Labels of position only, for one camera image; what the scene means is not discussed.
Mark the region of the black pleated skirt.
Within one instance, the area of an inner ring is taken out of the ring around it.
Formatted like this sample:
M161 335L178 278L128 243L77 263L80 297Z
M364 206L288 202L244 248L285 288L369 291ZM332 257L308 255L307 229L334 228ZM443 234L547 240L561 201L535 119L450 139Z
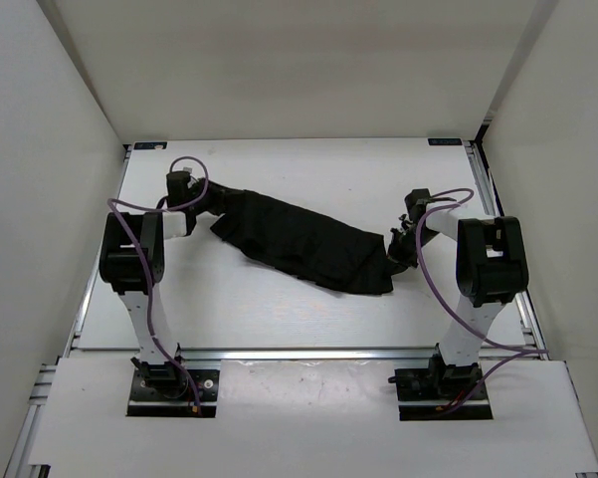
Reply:
M393 291L384 237L260 194L239 194L211 226L246 257L319 287L353 295Z

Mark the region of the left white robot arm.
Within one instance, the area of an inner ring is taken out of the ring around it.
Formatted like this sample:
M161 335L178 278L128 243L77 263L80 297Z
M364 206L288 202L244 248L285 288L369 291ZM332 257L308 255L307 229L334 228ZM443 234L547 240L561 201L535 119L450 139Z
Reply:
M176 204L148 209L107 201L99 273L122 300L134 329L140 352L132 360L150 387L167 398L177 398L190 385L183 369L180 347L173 339L161 303L159 284L165 273L165 241L192 234L197 216L225 212L228 200L238 191L212 181L187 184L181 192L170 192Z

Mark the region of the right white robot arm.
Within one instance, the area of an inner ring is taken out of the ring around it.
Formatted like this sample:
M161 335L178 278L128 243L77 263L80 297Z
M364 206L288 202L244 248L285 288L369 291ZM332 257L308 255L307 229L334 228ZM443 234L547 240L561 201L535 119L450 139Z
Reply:
M397 273L419 267L435 298L453 319L425 372L409 372L405 377L417 389L428 386L436 396L448 398L482 376L479 353L483 344L509 352L523 351L522 346L503 345L489 338L497 316L527 289L521 226L515 217L473 216L464 206L417 206L400 221L401 227L392 231L388 259ZM438 235L456 242L460 292L456 307L442 297L423 258L423 246Z

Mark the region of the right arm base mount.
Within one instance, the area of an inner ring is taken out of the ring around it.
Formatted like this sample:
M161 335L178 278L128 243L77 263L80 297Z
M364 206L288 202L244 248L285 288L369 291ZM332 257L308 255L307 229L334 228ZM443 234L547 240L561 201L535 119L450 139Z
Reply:
M486 386L476 364L397 368L388 378L396 386L399 420L482 421L494 418Z

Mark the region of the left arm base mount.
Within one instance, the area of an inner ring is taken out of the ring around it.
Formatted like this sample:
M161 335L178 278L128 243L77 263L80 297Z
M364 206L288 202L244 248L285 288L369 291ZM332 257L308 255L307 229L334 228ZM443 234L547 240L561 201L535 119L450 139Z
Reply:
M138 370L133 373L126 415L129 417L214 418L220 388L218 369L188 369L194 379L200 405L183 378L174 386L155 388L148 384Z

